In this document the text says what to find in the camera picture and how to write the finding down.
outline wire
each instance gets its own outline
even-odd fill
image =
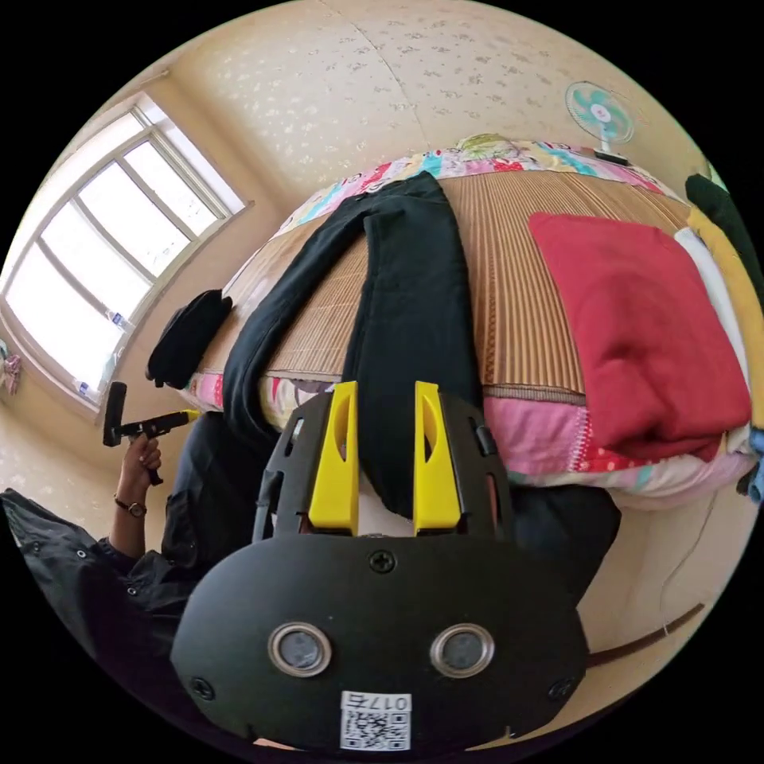
[[[666,623],[666,619],[663,612],[663,605],[664,605],[664,596],[666,593],[666,587],[673,581],[674,576],[679,573],[679,571],[682,569],[684,564],[690,559],[692,556],[692,553],[698,548],[698,544],[700,543],[700,540],[703,538],[703,534],[705,533],[706,526],[708,525],[708,521],[711,519],[711,513],[714,510],[714,505],[716,503],[716,499],[719,496],[719,491],[714,491],[713,496],[711,497],[711,501],[708,502],[708,509],[706,510],[706,517],[703,520],[703,524],[700,526],[700,532],[698,533],[698,537],[693,542],[692,546],[688,549],[684,557],[677,563],[676,567],[668,574],[668,577],[663,582],[663,585],[661,586],[661,593],[658,598],[658,613],[661,616],[661,620],[663,622],[663,633],[667,637],[669,635],[669,626]]]

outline bamboo mat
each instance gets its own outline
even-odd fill
[[[686,225],[689,207],[636,186],[573,173],[488,173],[440,184],[454,210],[470,273],[483,384],[499,396],[583,403],[575,343],[528,218],[534,212],[591,215],[654,226],[673,236]],[[232,280],[224,292],[233,298],[234,310],[209,346],[201,371],[222,372],[248,316],[324,220],[269,241]],[[339,379],[367,258],[362,236],[305,304],[268,376]]]

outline wrist watch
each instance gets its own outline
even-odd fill
[[[117,498],[117,494],[114,494],[114,503],[120,508],[124,509],[133,517],[143,517],[146,514],[146,505],[134,501],[132,504],[126,504],[124,501],[120,501]]]

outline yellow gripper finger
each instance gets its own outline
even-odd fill
[[[334,388],[308,519],[315,530],[358,535],[358,385]]]
[[[414,534],[450,531],[462,511],[437,384],[416,383],[415,417]]]

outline qr code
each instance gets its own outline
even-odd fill
[[[409,750],[410,696],[347,693],[342,704],[340,745],[346,750]]]

